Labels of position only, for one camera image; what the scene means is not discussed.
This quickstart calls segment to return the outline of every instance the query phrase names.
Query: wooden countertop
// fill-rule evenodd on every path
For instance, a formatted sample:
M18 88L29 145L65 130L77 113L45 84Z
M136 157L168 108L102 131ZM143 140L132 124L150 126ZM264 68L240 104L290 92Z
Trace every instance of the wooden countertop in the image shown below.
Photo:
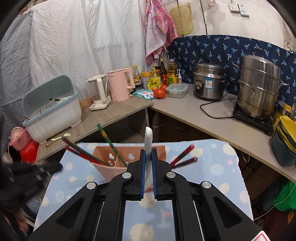
M126 101L109 104L109 106L104 110L90 111L89 108L83 109L81 116L82 121L79 125L64 130L52 136L52 138L57 138L63 136L65 133L70 133L71 136L69 139L73 142L77 142L82 138L98 131L99 129L96 126L98 123L100 123L104 128L108 125L111 125L112 123L115 123L116 121L152 106L153 104L154 103L152 101L132 96ZM39 145L36 162L51 156L66 146L63 141L59 140L51 144L49 147L45 146L46 143Z
M237 96L228 94L225 100L203 106L214 117L231 116ZM193 85L182 99L168 98L153 100L152 109L201 130L214 138L228 142L231 146L256 158L296 183L296 167L282 167L278 164L272 149L271 137L235 118L213 119L200 109L207 101L193 96Z

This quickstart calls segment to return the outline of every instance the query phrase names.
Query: blue tablecloth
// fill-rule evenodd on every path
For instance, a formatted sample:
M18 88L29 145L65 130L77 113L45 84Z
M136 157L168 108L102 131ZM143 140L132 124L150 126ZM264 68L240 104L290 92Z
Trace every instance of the blue tablecloth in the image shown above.
M235 150L226 142L216 139L159 143L165 145L167 162L173 161L190 144L195 146L185 160L198 157L196 163L177 168L174 171L188 181L201 183L210 181L224 193L247 216L253 219L250 198L242 178ZM107 143L79 143L80 147L92 153L95 147ZM38 228L50 215L59 209L86 183L104 183L105 179L88 161L66 151L60 162L63 171L53 175L46 190L35 222ZM126 202L123 241L163 240L174 241L174 222L171 201L154 200L152 193L145 193L140 202Z

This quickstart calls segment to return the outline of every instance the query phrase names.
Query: pink electric kettle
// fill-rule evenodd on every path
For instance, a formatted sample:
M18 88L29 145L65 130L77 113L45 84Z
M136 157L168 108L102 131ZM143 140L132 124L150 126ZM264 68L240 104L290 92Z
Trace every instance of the pink electric kettle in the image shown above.
M118 69L107 73L110 84L111 98L114 102L130 98L129 89L135 88L131 68Z

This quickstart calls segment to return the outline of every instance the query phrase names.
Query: glass kettle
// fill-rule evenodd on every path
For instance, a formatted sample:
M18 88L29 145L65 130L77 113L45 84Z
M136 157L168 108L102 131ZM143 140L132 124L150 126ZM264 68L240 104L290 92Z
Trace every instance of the glass kettle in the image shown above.
M86 95L92 97L94 103L89 107L90 110L102 110L107 108L111 102L110 88L107 75L99 74L89 78L86 85Z

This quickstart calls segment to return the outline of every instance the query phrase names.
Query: silver bolt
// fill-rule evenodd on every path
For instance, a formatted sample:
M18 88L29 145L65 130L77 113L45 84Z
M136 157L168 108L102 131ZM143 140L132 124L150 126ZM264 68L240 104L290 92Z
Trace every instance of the silver bolt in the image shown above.
M204 188L210 188L212 185L211 185L210 182L205 181L205 182L202 183L202 186L203 186Z
M122 177L125 178L125 179L128 179L131 177L131 174L129 172L125 172L122 174Z
M168 172L167 173L168 178L174 178L175 176L176 176L176 173L174 173L174 172Z
M86 187L91 190L91 189L94 189L96 187L96 184L95 183L88 183L86 185Z

